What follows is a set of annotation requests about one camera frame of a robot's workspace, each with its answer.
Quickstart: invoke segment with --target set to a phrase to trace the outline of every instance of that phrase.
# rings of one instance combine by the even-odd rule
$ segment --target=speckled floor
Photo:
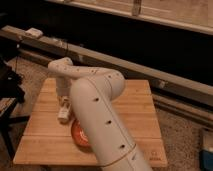
[[[9,62],[15,66],[15,59]],[[23,75],[22,88],[26,92],[26,102],[19,105],[13,115],[29,115],[45,78],[52,76],[45,67],[22,58],[18,60],[17,72]],[[199,130],[203,127],[195,122],[173,115],[157,108],[157,114],[166,149],[169,165],[167,168],[155,168],[155,171],[199,171]],[[14,146],[22,136],[26,123],[13,126],[11,136]],[[2,138],[0,138],[0,171],[37,171],[39,166],[18,166],[10,161]],[[53,171],[96,171],[98,168],[52,167]]]

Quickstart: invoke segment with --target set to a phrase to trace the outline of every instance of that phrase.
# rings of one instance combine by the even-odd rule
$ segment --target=chair
[[[21,84],[21,77],[0,58],[0,100],[13,98],[11,104],[0,111],[0,133],[11,159],[14,157],[15,151],[9,136],[10,125],[27,121],[29,118],[28,116],[10,117],[16,105],[24,102],[25,93],[19,84]]]

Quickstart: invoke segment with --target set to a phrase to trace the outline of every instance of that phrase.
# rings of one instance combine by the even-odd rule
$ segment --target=wooden tabletop
[[[113,101],[126,127],[152,167],[166,167],[167,159],[148,81],[127,80]],[[15,164],[98,165],[92,152],[81,151],[71,137],[71,123],[57,120],[55,80],[45,80],[18,146]]]

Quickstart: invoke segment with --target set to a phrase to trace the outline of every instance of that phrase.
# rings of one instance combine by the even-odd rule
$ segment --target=screw hole
[[[107,125],[110,125],[111,123],[112,123],[112,121],[110,121],[110,120],[106,122]]]
[[[99,98],[97,97],[97,98],[95,98],[93,101],[94,101],[94,102],[98,102],[98,101],[99,101]]]
[[[120,146],[120,149],[124,149],[124,148],[125,148],[125,145],[122,144],[122,145]]]

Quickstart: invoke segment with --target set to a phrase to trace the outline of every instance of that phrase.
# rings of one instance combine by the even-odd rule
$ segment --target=robot arm segment
[[[72,108],[102,170],[152,171],[111,104],[124,90],[123,75],[112,69],[75,67],[68,60],[53,61],[48,67],[76,79],[69,93]]]

